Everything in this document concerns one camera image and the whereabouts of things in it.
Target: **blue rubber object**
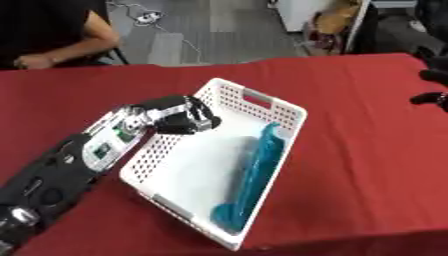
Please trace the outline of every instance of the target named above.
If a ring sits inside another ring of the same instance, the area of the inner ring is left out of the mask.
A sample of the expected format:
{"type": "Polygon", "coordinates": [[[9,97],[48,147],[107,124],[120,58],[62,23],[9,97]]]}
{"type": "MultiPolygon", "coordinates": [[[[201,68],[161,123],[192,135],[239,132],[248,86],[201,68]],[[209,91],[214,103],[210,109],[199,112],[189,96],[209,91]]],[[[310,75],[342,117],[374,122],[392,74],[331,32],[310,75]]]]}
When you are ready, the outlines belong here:
{"type": "Polygon", "coordinates": [[[258,142],[255,154],[244,169],[235,202],[220,204],[213,209],[212,221],[231,233],[240,232],[257,204],[285,147],[284,140],[275,136],[278,123],[267,125],[258,142]]]}

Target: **person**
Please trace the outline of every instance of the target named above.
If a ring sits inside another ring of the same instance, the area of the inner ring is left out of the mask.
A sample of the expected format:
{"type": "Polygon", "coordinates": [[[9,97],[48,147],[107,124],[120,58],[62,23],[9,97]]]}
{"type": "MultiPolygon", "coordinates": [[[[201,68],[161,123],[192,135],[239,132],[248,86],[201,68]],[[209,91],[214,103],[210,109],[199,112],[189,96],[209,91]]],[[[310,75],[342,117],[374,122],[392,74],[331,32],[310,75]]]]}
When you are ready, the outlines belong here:
{"type": "Polygon", "coordinates": [[[2,0],[0,69],[98,63],[119,42],[95,11],[98,0],[2,0]]]}

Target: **person's arm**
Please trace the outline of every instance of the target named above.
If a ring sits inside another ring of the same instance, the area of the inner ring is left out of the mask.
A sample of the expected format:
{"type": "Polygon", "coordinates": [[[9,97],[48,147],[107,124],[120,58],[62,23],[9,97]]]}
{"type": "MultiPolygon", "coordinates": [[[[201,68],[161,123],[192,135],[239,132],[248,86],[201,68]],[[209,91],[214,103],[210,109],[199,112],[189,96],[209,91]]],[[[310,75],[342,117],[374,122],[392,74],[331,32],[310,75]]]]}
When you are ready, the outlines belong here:
{"type": "Polygon", "coordinates": [[[68,60],[104,52],[118,45],[118,34],[93,11],[89,11],[83,30],[85,37],[78,43],[46,53],[24,55],[14,64],[26,69],[45,69],[68,60]]]}

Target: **basket handle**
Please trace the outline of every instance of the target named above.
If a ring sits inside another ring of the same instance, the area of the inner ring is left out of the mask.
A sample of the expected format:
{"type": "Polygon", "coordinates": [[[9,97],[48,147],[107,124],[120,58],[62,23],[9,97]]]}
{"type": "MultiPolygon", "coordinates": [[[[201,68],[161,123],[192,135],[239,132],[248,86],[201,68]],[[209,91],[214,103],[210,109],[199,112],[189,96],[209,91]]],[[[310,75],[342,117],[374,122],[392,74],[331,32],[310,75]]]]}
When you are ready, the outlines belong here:
{"type": "Polygon", "coordinates": [[[250,103],[261,105],[262,107],[265,107],[267,109],[270,109],[272,106],[272,103],[274,102],[273,97],[266,95],[264,93],[261,93],[259,91],[249,89],[249,88],[244,88],[243,99],[246,101],[249,101],[250,103]]]}

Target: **table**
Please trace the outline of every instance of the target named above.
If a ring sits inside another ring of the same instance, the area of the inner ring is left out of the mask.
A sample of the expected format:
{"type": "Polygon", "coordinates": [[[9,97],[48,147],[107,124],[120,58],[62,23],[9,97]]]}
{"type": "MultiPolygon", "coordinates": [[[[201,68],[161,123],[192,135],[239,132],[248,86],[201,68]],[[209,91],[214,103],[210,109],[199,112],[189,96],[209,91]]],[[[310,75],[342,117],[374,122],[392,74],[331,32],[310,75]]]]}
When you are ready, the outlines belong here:
{"type": "Polygon", "coordinates": [[[422,67],[399,54],[2,72],[2,181],[114,106],[213,77],[309,112],[239,253],[140,199],[118,166],[17,255],[446,255],[448,116],[408,103],[443,90],[419,79],[422,67]]]}

